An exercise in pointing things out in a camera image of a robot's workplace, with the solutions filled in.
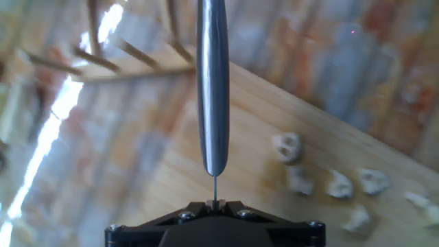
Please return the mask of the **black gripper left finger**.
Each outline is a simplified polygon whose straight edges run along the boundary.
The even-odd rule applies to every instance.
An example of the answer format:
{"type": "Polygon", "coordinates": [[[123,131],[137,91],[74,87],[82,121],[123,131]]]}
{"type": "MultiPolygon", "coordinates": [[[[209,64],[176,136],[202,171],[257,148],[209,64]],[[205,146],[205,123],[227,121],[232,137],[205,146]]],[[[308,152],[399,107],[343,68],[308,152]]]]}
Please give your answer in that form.
{"type": "Polygon", "coordinates": [[[210,213],[211,207],[205,202],[190,202],[183,209],[138,226],[112,224],[105,229],[105,247],[159,246],[171,227],[209,216],[210,213]]]}

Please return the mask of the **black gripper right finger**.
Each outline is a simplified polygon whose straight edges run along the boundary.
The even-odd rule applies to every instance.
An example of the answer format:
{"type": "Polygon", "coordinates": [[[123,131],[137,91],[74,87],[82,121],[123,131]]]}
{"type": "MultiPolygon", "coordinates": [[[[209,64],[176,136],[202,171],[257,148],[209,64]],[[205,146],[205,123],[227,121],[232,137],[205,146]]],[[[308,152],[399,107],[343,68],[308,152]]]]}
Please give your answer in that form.
{"type": "Polygon", "coordinates": [[[222,216],[216,226],[219,247],[325,246],[325,224],[320,221],[291,222],[240,201],[227,202],[222,216]]]}

